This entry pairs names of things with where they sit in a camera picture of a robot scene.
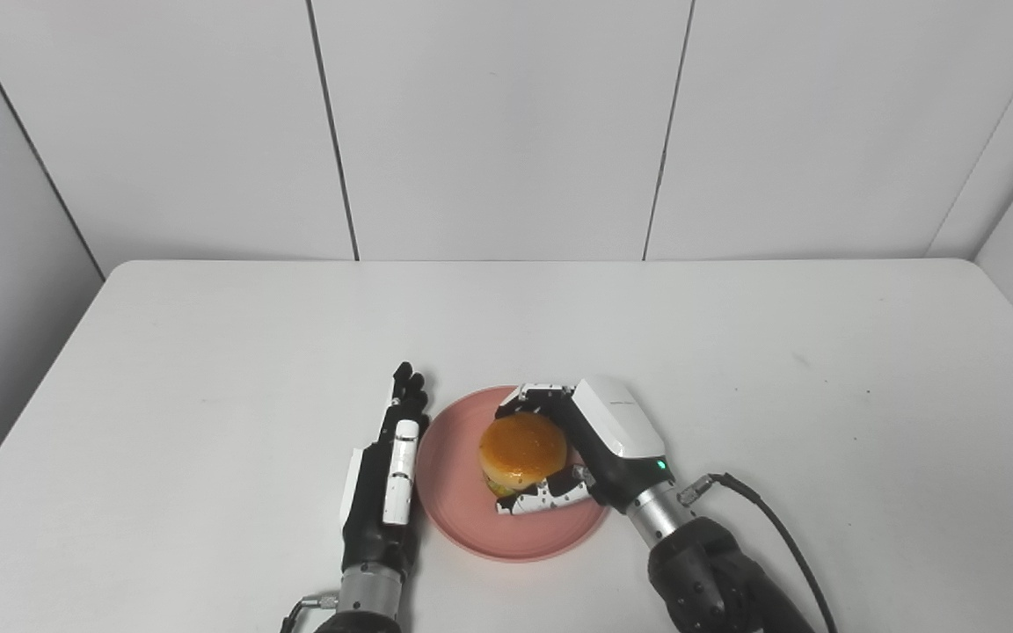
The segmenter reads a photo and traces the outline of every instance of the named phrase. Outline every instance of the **robotic hand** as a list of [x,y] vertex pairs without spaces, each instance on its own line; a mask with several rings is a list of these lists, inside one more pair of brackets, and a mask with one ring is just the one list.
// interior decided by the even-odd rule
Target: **robotic hand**
[[430,423],[426,403],[424,378],[401,364],[377,441],[350,460],[341,586],[336,594],[303,598],[284,619],[282,633],[297,627],[301,610],[314,608],[335,610],[316,633],[401,633],[397,606],[416,558],[410,515],[416,447]]
[[[575,388],[525,384],[503,400],[495,417],[518,411],[539,412],[557,424],[583,460],[587,471],[577,468],[577,474],[594,499],[630,519],[650,548],[650,583],[681,632],[812,632],[779,586],[741,552],[734,537],[708,518],[696,517],[690,505],[715,481],[742,491],[776,523],[811,588],[816,589],[810,569],[783,525],[756,492],[728,474],[704,476],[680,490],[664,441],[620,383],[593,377]],[[539,486],[542,492],[554,484],[544,485]],[[525,504],[526,499],[515,502]],[[830,633],[836,633],[819,591],[816,600]]]

